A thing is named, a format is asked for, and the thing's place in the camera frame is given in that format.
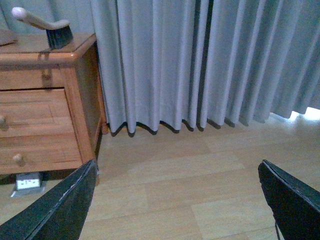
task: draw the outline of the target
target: brush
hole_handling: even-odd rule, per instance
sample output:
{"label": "brush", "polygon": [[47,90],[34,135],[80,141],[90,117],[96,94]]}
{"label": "brush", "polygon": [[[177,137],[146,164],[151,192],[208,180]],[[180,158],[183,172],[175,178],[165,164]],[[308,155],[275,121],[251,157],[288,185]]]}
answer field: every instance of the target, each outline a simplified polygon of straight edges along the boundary
{"label": "brush", "polygon": [[24,22],[41,30],[46,30],[49,47],[61,49],[69,44],[73,35],[68,20],[47,22],[22,7],[14,7],[11,11],[13,17],[20,22]]}

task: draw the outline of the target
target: wooden cabinet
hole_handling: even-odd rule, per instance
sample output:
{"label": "wooden cabinet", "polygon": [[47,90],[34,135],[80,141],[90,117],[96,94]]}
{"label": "wooden cabinet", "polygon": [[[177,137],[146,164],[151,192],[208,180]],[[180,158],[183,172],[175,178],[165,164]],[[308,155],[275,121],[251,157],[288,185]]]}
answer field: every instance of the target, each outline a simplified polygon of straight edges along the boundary
{"label": "wooden cabinet", "polygon": [[74,169],[107,123],[96,36],[49,50],[45,34],[0,46],[0,174]]}

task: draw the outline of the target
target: white curtain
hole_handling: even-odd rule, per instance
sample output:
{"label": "white curtain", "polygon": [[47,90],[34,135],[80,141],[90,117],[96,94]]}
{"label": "white curtain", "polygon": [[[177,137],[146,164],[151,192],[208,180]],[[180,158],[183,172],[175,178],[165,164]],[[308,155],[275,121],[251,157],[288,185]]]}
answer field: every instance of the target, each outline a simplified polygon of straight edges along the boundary
{"label": "white curtain", "polygon": [[215,0],[200,124],[319,108],[320,4]]}
{"label": "white curtain", "polygon": [[111,131],[127,122],[158,130],[182,120],[196,126],[208,1],[195,35],[195,0],[92,0]]}
{"label": "white curtain", "polygon": [[112,132],[289,118],[320,108],[320,4],[313,0],[11,0],[73,32],[96,32]]}

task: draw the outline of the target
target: power socket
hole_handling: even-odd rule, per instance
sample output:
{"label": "power socket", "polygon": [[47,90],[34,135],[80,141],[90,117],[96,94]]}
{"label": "power socket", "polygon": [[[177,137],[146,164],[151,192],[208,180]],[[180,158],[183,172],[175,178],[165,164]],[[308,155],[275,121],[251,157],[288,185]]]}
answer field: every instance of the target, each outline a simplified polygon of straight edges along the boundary
{"label": "power socket", "polygon": [[43,174],[41,172],[27,172],[16,175],[16,189],[33,189],[41,186]]}

